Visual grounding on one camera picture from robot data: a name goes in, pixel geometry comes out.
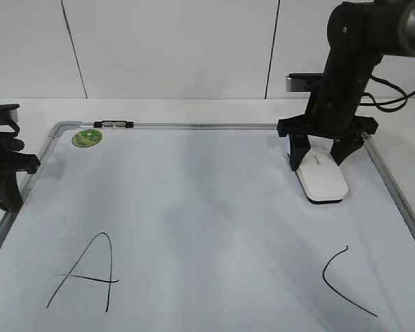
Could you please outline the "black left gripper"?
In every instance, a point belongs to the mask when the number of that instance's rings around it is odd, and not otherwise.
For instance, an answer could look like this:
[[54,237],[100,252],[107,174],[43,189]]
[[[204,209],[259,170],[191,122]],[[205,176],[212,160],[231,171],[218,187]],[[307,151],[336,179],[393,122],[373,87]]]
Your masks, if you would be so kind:
[[17,211],[23,201],[17,172],[35,174],[41,165],[35,154],[23,154],[25,144],[18,139],[20,128],[12,119],[0,119],[0,209]]

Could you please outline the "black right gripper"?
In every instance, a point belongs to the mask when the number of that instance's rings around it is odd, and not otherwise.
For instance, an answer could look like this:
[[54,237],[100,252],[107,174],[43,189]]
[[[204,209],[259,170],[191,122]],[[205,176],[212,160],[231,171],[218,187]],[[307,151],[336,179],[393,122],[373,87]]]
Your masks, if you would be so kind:
[[308,136],[337,139],[333,141],[331,155],[340,166],[353,152],[364,145],[360,134],[373,135],[378,129],[372,117],[357,116],[356,108],[329,96],[320,85],[312,90],[303,114],[278,120],[277,133],[289,138],[289,164],[296,172],[305,155],[310,151]]

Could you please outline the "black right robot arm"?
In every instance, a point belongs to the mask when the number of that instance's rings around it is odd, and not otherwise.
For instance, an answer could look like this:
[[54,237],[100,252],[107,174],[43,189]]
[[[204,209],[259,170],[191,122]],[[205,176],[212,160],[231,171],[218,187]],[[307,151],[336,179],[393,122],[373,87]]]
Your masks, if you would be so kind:
[[310,94],[302,115],[279,120],[277,132],[289,139],[293,171],[311,149],[309,137],[333,140],[331,156],[340,165],[375,134],[372,117],[357,116],[374,68],[385,56],[415,58],[415,1],[345,1],[327,24],[329,55],[322,73],[291,73],[289,92]]

